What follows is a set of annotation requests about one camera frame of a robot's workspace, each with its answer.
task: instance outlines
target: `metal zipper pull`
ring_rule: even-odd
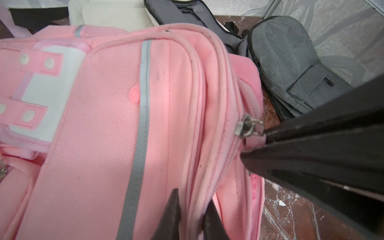
[[[235,135],[239,137],[263,136],[264,122],[246,114],[244,119],[237,123]]]
[[[0,160],[0,182],[5,177],[6,174],[7,174],[7,166],[2,160]]]

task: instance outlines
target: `gray backpack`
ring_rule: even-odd
[[[292,17],[263,20],[250,30],[247,42],[261,80],[283,121],[352,89],[320,62],[307,31]]]

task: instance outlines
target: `marble floor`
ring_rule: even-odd
[[[250,29],[260,21],[258,17],[215,16],[225,24],[235,22],[240,29]],[[59,20],[67,25],[68,19]],[[12,34],[0,21],[0,38]],[[280,124],[274,108],[265,93],[263,121],[266,128]],[[260,240],[364,240],[357,231],[344,224],[308,199],[273,182],[265,182],[265,205],[262,217]]]

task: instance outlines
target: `white panel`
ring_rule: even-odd
[[[75,48],[62,46],[46,47],[43,51],[64,54],[60,76],[34,74],[25,90],[22,101],[46,106],[48,110],[35,130],[16,126],[9,126],[9,129],[25,136],[52,142],[86,53]]]

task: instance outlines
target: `reflective strip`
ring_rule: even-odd
[[[135,155],[132,163],[131,175],[122,208],[120,226],[116,240],[131,240],[135,225],[137,206],[139,204],[141,183],[144,174],[147,155],[147,141],[149,130],[149,58],[151,40],[144,41],[141,48],[140,65],[140,117],[137,131]]]
[[[77,38],[80,38],[81,37],[81,29],[84,27],[84,25],[80,25],[76,28],[76,30],[74,31],[74,36],[77,37]]]

